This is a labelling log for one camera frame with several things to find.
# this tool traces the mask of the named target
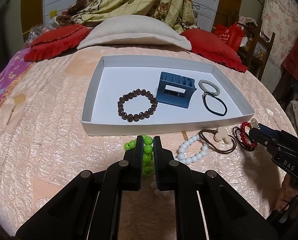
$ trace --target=floral blanket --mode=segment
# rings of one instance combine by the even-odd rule
[[[195,27],[192,0],[77,0],[66,16],[58,16],[60,25],[99,23],[120,15],[146,15],[161,20],[178,33]]]
[[[0,104],[16,81],[19,80],[29,68],[31,62],[24,61],[24,56],[29,50],[30,48],[17,52],[0,73]]]

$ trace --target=pillow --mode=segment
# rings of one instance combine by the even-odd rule
[[[93,45],[174,44],[191,50],[190,42],[165,23],[142,15],[123,15],[105,20],[96,26],[77,49]]]
[[[201,29],[189,29],[180,35],[186,37],[192,46],[192,52],[213,62],[222,64],[239,72],[246,72],[238,54],[218,36]]]
[[[31,44],[25,61],[51,59],[67,49],[77,46],[90,30],[83,25],[69,25],[41,34]]]

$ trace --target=black hair tie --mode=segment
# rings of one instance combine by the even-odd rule
[[[221,104],[223,104],[223,106],[224,106],[224,108],[225,108],[225,112],[224,112],[224,114],[221,114],[221,113],[217,113],[217,112],[215,112],[215,111],[212,111],[212,110],[207,106],[207,103],[206,103],[206,101],[205,101],[206,96],[211,96],[211,97],[217,99]],[[218,115],[218,116],[225,116],[225,115],[227,114],[228,109],[227,109],[227,106],[225,105],[225,103],[224,103],[220,98],[215,97],[215,96],[214,96],[213,94],[211,94],[210,92],[205,91],[204,94],[202,95],[202,100],[203,100],[203,104],[204,104],[204,106],[206,107],[206,109],[207,109],[209,112],[211,112],[211,113],[213,113],[213,114],[216,114],[216,115]]]

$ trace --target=red beaded bracelet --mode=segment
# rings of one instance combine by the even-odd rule
[[[247,138],[246,138],[246,134],[245,134],[245,128],[249,127],[251,128],[251,124],[249,122],[243,122],[240,126],[240,136],[241,136],[241,140],[242,140],[242,144],[248,149],[248,150],[254,150],[255,147],[257,146],[257,142],[251,142],[248,143]]]

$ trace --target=bed sheet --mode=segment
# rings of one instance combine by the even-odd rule
[[[88,137],[80,122],[85,94],[98,61],[104,55],[121,54],[178,57],[214,64],[247,98],[260,123],[295,135],[277,101],[251,73],[238,73],[175,46],[95,46],[38,62],[6,95],[0,107],[0,223],[9,234],[14,235],[82,170],[101,171],[121,160],[124,143],[136,138]],[[196,133],[188,131],[187,135]],[[183,142],[182,133],[159,135],[163,147],[176,156]],[[200,142],[193,144],[187,154],[195,154],[201,146]],[[271,163],[264,147],[258,145],[251,153],[239,146],[229,155],[209,152],[190,168],[217,171],[267,217],[284,173]],[[174,199],[172,195],[154,195],[149,186],[152,177],[144,179],[139,192],[123,193],[119,239],[176,239]]]

